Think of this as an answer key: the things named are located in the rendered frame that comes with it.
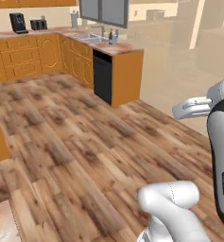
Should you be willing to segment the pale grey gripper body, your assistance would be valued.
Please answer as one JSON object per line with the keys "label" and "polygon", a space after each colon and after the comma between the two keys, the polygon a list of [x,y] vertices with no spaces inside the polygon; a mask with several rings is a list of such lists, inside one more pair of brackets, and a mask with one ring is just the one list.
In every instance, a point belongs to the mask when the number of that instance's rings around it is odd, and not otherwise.
{"label": "pale grey gripper body", "polygon": [[175,105],[172,108],[172,113],[177,120],[206,116],[211,110],[211,103],[212,99],[206,96],[191,97]]}

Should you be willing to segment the orange cupboard run with sink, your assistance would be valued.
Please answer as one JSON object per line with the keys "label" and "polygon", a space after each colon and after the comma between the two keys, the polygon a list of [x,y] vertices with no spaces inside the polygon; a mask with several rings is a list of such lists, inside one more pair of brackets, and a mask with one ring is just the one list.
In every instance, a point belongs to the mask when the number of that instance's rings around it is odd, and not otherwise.
{"label": "orange cupboard run with sink", "polygon": [[128,43],[84,43],[59,35],[62,69],[94,91],[93,50],[112,57],[112,104],[120,106],[140,96],[144,50]]}

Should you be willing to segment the black dishwasher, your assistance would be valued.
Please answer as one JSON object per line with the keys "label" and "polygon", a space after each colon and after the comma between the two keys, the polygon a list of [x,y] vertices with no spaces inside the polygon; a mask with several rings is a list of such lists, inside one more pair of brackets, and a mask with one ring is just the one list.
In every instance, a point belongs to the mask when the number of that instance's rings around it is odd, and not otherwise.
{"label": "black dishwasher", "polygon": [[112,57],[93,50],[95,94],[112,104]]}

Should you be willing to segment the steel sink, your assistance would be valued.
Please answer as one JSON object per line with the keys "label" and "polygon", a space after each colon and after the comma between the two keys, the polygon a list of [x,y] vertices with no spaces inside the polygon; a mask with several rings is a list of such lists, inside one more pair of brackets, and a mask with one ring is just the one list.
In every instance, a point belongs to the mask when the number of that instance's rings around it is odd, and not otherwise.
{"label": "steel sink", "polygon": [[107,38],[97,34],[78,34],[74,39],[84,43],[107,43],[109,41]]}

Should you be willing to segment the grey framed window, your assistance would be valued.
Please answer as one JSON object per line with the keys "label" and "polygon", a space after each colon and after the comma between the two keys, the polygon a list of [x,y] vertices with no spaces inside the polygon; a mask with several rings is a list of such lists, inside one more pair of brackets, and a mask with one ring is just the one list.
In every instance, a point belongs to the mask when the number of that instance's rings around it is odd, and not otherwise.
{"label": "grey framed window", "polygon": [[127,28],[129,0],[79,0],[79,14],[82,19]]}

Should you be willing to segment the grey canister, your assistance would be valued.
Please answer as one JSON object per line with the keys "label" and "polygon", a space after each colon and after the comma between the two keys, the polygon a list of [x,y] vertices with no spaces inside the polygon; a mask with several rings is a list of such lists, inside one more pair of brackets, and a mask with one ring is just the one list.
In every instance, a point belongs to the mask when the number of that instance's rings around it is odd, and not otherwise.
{"label": "grey canister", "polygon": [[71,26],[72,28],[78,28],[78,11],[72,11],[71,13]]}

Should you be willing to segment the black toaster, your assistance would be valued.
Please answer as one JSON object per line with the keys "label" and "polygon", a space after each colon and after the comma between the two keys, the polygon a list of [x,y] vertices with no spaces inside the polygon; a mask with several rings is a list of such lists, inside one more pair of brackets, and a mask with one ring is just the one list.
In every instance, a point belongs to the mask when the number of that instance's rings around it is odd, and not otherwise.
{"label": "black toaster", "polygon": [[43,19],[31,20],[30,25],[31,25],[32,30],[45,30],[45,29],[47,29],[47,23]]}

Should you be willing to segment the orange base cupboard run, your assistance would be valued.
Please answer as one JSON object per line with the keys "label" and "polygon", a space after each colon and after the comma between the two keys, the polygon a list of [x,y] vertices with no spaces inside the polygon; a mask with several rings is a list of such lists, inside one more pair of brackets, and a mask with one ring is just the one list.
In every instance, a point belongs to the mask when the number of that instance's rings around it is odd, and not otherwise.
{"label": "orange base cupboard run", "polygon": [[0,83],[60,70],[57,34],[0,39]]}

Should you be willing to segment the black coffee machine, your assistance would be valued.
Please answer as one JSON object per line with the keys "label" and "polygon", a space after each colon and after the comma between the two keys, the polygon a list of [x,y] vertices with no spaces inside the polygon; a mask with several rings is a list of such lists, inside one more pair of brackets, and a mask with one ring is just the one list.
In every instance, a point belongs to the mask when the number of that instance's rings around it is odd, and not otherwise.
{"label": "black coffee machine", "polygon": [[11,13],[9,15],[9,18],[10,18],[12,30],[16,34],[25,34],[25,33],[27,33],[25,17],[24,17],[23,13],[18,13],[18,12]]}

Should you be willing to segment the orange wall cupboards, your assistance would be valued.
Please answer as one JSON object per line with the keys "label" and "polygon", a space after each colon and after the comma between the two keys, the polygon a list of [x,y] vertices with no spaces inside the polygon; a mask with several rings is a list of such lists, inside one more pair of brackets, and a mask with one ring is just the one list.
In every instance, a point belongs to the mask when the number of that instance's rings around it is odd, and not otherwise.
{"label": "orange wall cupboards", "polygon": [[78,0],[0,0],[0,9],[72,7]]}

